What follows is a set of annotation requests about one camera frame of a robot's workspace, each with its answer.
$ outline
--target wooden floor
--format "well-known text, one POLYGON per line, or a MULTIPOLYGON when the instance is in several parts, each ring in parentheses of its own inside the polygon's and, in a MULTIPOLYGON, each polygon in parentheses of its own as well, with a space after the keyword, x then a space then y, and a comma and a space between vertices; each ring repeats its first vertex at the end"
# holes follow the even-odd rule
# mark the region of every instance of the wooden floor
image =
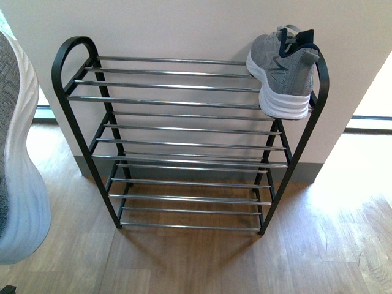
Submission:
POLYGON ((289 184, 263 237, 117 230, 58 127, 34 125, 28 148, 47 184, 53 220, 32 256, 0 266, 0 288, 15 285, 18 294, 392 293, 391 147, 392 137, 343 135, 315 183, 289 184))

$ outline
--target chrome rod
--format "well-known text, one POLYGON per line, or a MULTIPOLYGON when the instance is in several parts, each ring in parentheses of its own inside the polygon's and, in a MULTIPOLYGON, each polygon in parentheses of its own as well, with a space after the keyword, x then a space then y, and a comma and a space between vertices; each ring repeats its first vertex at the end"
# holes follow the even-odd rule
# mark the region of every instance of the chrome rod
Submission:
POLYGON ((69 101, 84 101, 84 102, 111 102, 111 103, 142 104, 142 105, 213 107, 213 108, 234 108, 234 109, 250 109, 250 110, 260 109, 260 106, 258 104, 181 102, 181 101, 143 100, 143 99, 126 99, 126 98, 93 97, 93 96, 67 96, 67 99, 69 101))
POLYGON ((258 232, 260 228, 236 228, 236 227, 204 227, 200 225, 161 225, 161 224, 142 224, 137 222, 120 222, 121 225, 133 225, 137 227, 156 227, 156 228, 198 228, 204 230, 226 230, 226 231, 245 231, 258 232))
POLYGON ((98 138, 98 142, 105 143, 122 143, 122 144, 142 144, 142 145, 165 145, 165 146, 189 146, 189 147, 206 147, 206 148, 223 148, 223 149, 254 149, 254 150, 270 150, 284 151, 285 147, 269 147, 269 146, 248 146, 248 145, 225 145, 225 144, 203 144, 203 143, 177 143, 177 142, 151 142, 151 141, 130 141, 118 139, 98 138))
POLYGON ((168 170, 194 170, 194 171, 214 171, 214 172, 235 172, 235 173, 267 173, 266 170, 243 170, 240 168, 209 168, 209 167, 173 167, 163 165, 145 164, 117 164, 118 167, 137 167, 137 168, 159 168, 168 170))
POLYGON ((83 86, 112 86, 128 88, 150 88, 150 89, 178 89, 178 90, 199 90, 199 91, 223 91, 223 92, 249 92, 259 93, 259 88, 229 88, 229 87, 209 87, 191 85, 166 85, 166 84, 140 84, 140 83, 120 83, 114 81, 81 81, 75 80, 75 84, 83 86))
POLYGON ((245 66, 246 65, 246 63, 243 62, 243 61, 178 59, 178 58, 144 58, 144 57, 124 57, 124 56, 98 56, 97 59, 98 60, 110 60, 110 61, 222 64, 222 65, 228 65, 228 66, 245 66))
POLYGON ((92 158, 121 160, 121 161, 145 161, 145 162, 168 162, 178 164, 205 164, 205 165, 227 165, 233 167, 262 167, 262 168, 287 168, 287 164, 265 164, 262 162, 231 162, 231 161, 208 161, 208 160, 181 160, 161 158, 139 158, 129 156, 93 155, 92 158))
POLYGON ((269 185, 253 185, 253 184, 229 184, 229 183, 202 183, 187 181, 162 181, 158 179, 120 179, 112 178, 114 182, 134 183, 134 184, 152 184, 152 185, 174 185, 174 186, 203 186, 203 187, 226 187, 226 188, 249 188, 249 189, 269 189, 269 185))
POLYGON ((246 198, 216 198, 216 197, 191 197, 191 196, 172 196, 172 195, 143 195, 143 194, 110 194, 110 198, 121 199, 138 199, 138 200, 167 200, 167 201, 184 201, 184 202, 213 202, 223 204, 241 204, 241 205, 265 205, 271 206, 271 202, 260 202, 257 199, 246 198))
POLYGON ((246 156, 224 156, 224 155, 213 155, 213 154, 185 154, 185 153, 148 153, 148 152, 133 152, 125 151, 125 154, 133 155, 144 155, 144 156, 179 156, 179 157, 204 157, 204 158, 224 158, 224 159, 235 159, 235 160, 259 160, 261 157, 246 157, 246 156))
POLYGON ((112 129, 132 129, 132 130, 173 130, 185 132, 205 132, 205 133, 223 133, 223 134, 244 134, 244 135, 280 135, 281 132, 267 132, 256 130, 217 130, 217 129, 193 129, 186 127, 140 127, 123 124, 104 124, 104 127, 112 129))
POLYGON ((218 116, 218 115, 177 115, 173 113, 140 113, 140 112, 124 112, 113 111, 114 115, 131 115, 131 116, 158 116, 170 118, 209 118, 209 119, 232 119, 240 121, 274 121, 274 118, 256 118, 251 116, 218 116))
POLYGON ((163 208, 140 208, 123 206, 124 210, 149 211, 157 213, 206 213, 206 214, 235 214, 240 216, 259 216, 261 213, 248 213, 246 211, 213 211, 213 210, 191 210, 191 209, 163 209, 163 208))
POLYGON ((176 75, 185 77, 214 77, 214 78, 254 78, 249 73, 209 73, 209 72, 175 72, 171 70, 140 70, 140 69, 107 69, 100 67, 86 67, 89 72, 107 72, 111 74, 135 75, 176 75))

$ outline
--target gray sneaker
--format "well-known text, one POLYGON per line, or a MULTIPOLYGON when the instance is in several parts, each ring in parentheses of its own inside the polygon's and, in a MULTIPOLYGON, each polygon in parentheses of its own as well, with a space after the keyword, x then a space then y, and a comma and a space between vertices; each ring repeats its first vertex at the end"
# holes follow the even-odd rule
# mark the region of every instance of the gray sneaker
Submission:
POLYGON ((0 265, 31 255, 50 226, 45 183, 26 147, 38 91, 26 53, 0 32, 0 265))
POLYGON ((307 116, 314 64, 320 51, 313 44, 313 35, 313 30, 300 32, 288 24, 253 42, 246 66, 262 83, 258 98, 266 115, 282 119, 307 116))

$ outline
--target white sole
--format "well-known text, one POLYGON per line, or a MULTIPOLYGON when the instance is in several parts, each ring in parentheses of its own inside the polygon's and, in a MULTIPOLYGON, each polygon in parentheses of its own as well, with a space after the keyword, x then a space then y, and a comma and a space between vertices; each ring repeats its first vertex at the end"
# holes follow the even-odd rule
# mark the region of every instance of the white sole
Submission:
POLYGON ((26 147, 38 103, 38 80, 26 53, 13 38, 4 35, 17 57, 20 88, 4 148, 8 215, 0 238, 2 265, 30 256, 44 241, 51 222, 47 189, 26 147))
POLYGON ((272 91, 265 71, 253 62, 250 52, 246 59, 246 67, 262 83, 258 101, 260 108, 266 115, 281 119, 303 119, 307 116, 310 95, 295 96, 272 91))

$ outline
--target rack shelf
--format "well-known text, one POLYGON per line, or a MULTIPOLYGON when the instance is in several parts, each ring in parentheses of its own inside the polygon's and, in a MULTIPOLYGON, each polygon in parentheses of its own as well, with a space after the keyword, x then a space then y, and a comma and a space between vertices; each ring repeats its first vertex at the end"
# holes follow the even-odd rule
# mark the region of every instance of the rack shelf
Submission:
POLYGON ((245 62, 99 56, 90 38, 73 37, 64 42, 56 55, 52 82, 117 228, 123 225, 204 228, 263 235, 328 96, 328 70, 322 54, 317 72, 318 95, 311 94, 310 115, 293 154, 283 121, 262 114, 257 99, 260 83, 246 70, 245 62), (85 46, 89 57, 63 86, 64 63, 79 45, 85 46), (191 69, 162 69, 170 65, 191 69), (205 71, 200 66, 216 68, 205 71), (92 88, 98 88, 100 95, 94 91, 85 94, 92 88), (90 144, 83 136, 84 125, 79 123, 71 106, 80 102, 102 104, 105 109, 90 144), (283 160, 272 162, 271 154, 283 160), (97 160, 111 165, 109 175, 101 174, 97 160), (276 168, 285 170, 278 188, 273 180, 276 168), (111 192, 114 183, 122 183, 124 192, 111 192), (179 186, 187 190, 185 195, 160 195, 134 189, 146 185, 179 186), (212 194, 216 189, 225 192, 193 195, 194 188, 212 189, 212 194), (116 212, 113 201, 119 199, 116 212), (198 209, 199 203, 208 209, 198 209), (124 212, 248 217, 250 221, 242 227, 231 227, 230 221, 223 226, 161 224, 124 220, 124 212))

